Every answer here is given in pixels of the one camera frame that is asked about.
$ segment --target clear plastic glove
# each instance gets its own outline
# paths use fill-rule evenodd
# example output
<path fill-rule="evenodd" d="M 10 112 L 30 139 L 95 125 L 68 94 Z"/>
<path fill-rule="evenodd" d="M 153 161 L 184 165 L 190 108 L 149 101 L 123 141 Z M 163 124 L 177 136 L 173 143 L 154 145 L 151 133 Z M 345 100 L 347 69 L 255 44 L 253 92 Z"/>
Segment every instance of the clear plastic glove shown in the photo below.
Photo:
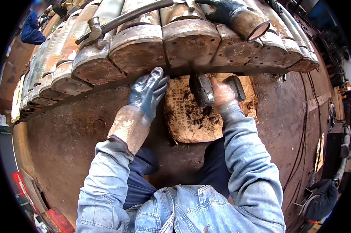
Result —
<path fill-rule="evenodd" d="M 115 121 L 108 132 L 126 142 L 134 156 L 147 138 L 151 122 L 156 116 L 156 106 L 168 89 L 169 76 L 164 76 L 161 67 L 140 77 L 131 87 L 128 104 L 116 114 Z"/>
<path fill-rule="evenodd" d="M 235 94 L 230 85 L 218 81 L 215 77 L 212 77 L 210 82 L 212 83 L 214 94 L 214 104 L 212 104 L 212 107 L 217 113 L 223 113 L 230 106 L 238 104 L 238 100 L 235 99 Z"/>

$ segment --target gloved hand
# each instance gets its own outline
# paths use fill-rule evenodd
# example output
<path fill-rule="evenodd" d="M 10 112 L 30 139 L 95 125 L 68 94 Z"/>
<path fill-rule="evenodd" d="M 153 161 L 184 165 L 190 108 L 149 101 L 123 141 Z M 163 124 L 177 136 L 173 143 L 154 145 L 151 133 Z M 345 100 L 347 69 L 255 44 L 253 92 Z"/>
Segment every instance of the gloved hand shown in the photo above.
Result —
<path fill-rule="evenodd" d="M 210 5 L 205 14 L 208 20 L 226 24 L 248 42 L 261 37 L 270 27 L 270 20 L 261 12 L 248 7 L 243 0 L 195 0 L 195 2 Z"/>
<path fill-rule="evenodd" d="M 235 93 L 232 91 L 230 85 L 218 81 L 215 77 L 212 77 L 210 82 L 214 95 L 214 104 L 212 104 L 212 107 L 217 113 L 224 113 L 231 107 L 238 105 L 238 100 L 235 99 Z"/>
<path fill-rule="evenodd" d="M 43 24 L 46 21 L 47 21 L 47 17 L 40 18 L 39 24 L 41 25 L 41 24 Z"/>
<path fill-rule="evenodd" d="M 134 156 L 145 141 L 152 120 L 156 116 L 156 106 L 168 89 L 169 76 L 164 76 L 161 67 L 140 77 L 131 87 L 128 104 L 116 114 L 109 130 L 112 135 L 126 142 L 128 150 Z"/>

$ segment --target denim sleeve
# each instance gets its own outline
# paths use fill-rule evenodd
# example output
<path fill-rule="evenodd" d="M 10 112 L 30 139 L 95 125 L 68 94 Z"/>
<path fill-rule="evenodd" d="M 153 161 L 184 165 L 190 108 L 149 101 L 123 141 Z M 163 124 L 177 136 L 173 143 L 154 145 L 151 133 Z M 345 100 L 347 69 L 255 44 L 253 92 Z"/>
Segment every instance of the denim sleeve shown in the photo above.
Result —
<path fill-rule="evenodd" d="M 133 157 L 119 138 L 97 143 L 84 186 L 80 189 L 76 232 L 125 232 L 129 216 L 123 210 L 129 163 Z"/>
<path fill-rule="evenodd" d="M 279 170 L 257 134 L 256 122 L 237 104 L 221 114 L 224 120 L 226 165 L 230 195 L 238 211 L 265 230 L 285 230 Z"/>

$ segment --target blue work glove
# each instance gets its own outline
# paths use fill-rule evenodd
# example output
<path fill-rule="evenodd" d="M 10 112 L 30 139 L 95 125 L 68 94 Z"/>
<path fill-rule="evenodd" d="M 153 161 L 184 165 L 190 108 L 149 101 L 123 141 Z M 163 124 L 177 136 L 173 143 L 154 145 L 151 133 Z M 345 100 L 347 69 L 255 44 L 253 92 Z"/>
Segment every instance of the blue work glove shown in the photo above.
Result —
<path fill-rule="evenodd" d="M 131 87 L 128 104 L 116 114 L 107 138 L 120 138 L 134 156 L 147 138 L 156 106 L 169 87 L 169 76 L 161 67 L 140 77 Z"/>
<path fill-rule="evenodd" d="M 169 87 L 169 75 L 163 75 L 162 68 L 155 67 L 151 73 L 138 78 L 130 90 L 128 105 L 141 108 L 150 122 L 155 118 L 156 106 Z"/>
<path fill-rule="evenodd" d="M 243 0 L 195 0 L 202 6 L 208 20 L 226 24 L 244 40 L 253 41 L 261 37 L 270 27 L 270 20 Z"/>

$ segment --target power drill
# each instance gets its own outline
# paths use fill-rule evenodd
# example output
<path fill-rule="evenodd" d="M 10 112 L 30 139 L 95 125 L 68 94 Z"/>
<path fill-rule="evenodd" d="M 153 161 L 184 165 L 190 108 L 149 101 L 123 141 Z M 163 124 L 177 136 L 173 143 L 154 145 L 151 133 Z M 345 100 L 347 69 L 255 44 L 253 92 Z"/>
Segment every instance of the power drill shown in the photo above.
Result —
<path fill-rule="evenodd" d="M 235 93 L 235 99 L 238 100 L 238 102 L 242 102 L 246 99 L 239 77 L 235 75 L 229 76 L 223 83 L 230 85 L 231 90 Z M 189 87 L 191 93 L 195 96 L 198 107 L 206 107 L 214 104 L 212 84 L 209 78 L 204 74 L 192 70 L 189 79 Z"/>

